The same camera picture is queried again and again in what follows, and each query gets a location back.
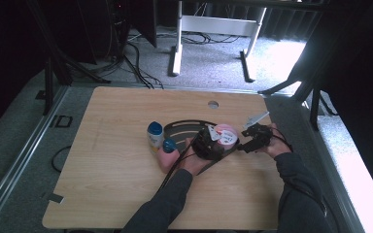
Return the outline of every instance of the person's arm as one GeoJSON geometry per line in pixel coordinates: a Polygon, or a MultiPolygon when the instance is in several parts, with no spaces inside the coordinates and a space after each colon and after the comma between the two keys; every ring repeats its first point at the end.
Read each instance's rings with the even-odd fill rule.
{"type": "Polygon", "coordinates": [[[278,172],[285,183],[278,210],[278,232],[332,232],[325,218],[319,182],[304,166],[301,157],[283,142],[285,138],[276,124],[271,128],[274,137],[270,145],[259,151],[277,161],[278,172]]]}
{"type": "MultiPolygon", "coordinates": [[[[186,139],[186,145],[189,145],[190,141],[190,138],[186,139]]],[[[210,162],[199,158],[189,149],[179,165],[179,170],[168,184],[159,190],[151,201],[142,205],[120,232],[166,232],[184,208],[193,177],[210,162]]]]}

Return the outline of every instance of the white container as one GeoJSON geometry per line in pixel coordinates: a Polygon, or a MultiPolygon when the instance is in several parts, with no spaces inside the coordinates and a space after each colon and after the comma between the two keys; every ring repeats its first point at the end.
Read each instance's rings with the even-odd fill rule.
{"type": "Polygon", "coordinates": [[[218,143],[226,150],[231,149],[238,140],[237,131],[228,124],[217,124],[215,131],[220,134],[218,143]]]}
{"type": "Polygon", "coordinates": [[[163,130],[160,123],[154,121],[148,126],[148,140],[150,144],[150,151],[153,155],[156,155],[159,148],[162,147],[163,142],[163,130]]]}

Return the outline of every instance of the hand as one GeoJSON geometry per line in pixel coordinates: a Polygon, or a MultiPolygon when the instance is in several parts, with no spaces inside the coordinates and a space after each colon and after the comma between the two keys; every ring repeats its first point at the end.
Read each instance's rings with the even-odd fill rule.
{"type": "MultiPolygon", "coordinates": [[[[272,133],[275,136],[284,139],[284,136],[277,130],[277,124],[272,123],[268,126],[272,128],[272,133]]],[[[276,156],[282,153],[291,152],[291,150],[283,141],[275,137],[272,137],[269,146],[259,149],[257,152],[266,152],[269,154],[269,156],[271,156],[272,158],[275,158],[276,156]]]]}
{"type": "MultiPolygon", "coordinates": [[[[192,141],[191,138],[186,138],[186,147],[192,141]]],[[[184,155],[184,159],[181,161],[179,168],[189,171],[193,176],[199,174],[199,172],[208,164],[211,163],[211,160],[206,160],[198,157],[193,151],[192,147],[188,149],[184,155]]]]}

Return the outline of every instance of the wooden table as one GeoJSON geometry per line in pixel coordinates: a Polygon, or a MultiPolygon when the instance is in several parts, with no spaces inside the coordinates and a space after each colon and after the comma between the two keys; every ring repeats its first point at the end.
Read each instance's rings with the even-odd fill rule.
{"type": "MultiPolygon", "coordinates": [[[[49,203],[43,224],[122,228],[165,177],[149,152],[152,121],[201,119],[241,132],[249,116],[264,111],[256,94],[97,87],[53,192],[64,200],[49,203]],[[210,108],[210,101],[219,107],[210,108]]],[[[194,178],[170,229],[274,229],[283,186],[267,154],[235,151],[194,178]]]]}

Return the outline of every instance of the table leg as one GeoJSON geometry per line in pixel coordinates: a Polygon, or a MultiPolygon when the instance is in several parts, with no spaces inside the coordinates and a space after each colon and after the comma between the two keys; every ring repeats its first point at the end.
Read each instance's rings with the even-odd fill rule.
{"type": "Polygon", "coordinates": [[[261,29],[262,20],[265,16],[266,8],[261,9],[261,13],[256,19],[256,26],[254,28],[253,34],[251,35],[250,44],[248,45],[247,50],[241,51],[241,59],[244,67],[244,76],[245,81],[252,83],[255,81],[255,67],[254,67],[254,58],[251,56],[251,53],[254,50],[256,39],[258,38],[259,30],[261,29]]]}
{"type": "Polygon", "coordinates": [[[183,2],[178,2],[178,22],[177,22],[177,45],[175,46],[174,66],[172,74],[179,76],[181,73],[181,58],[183,55],[183,45],[181,44],[183,33],[183,2]]]}

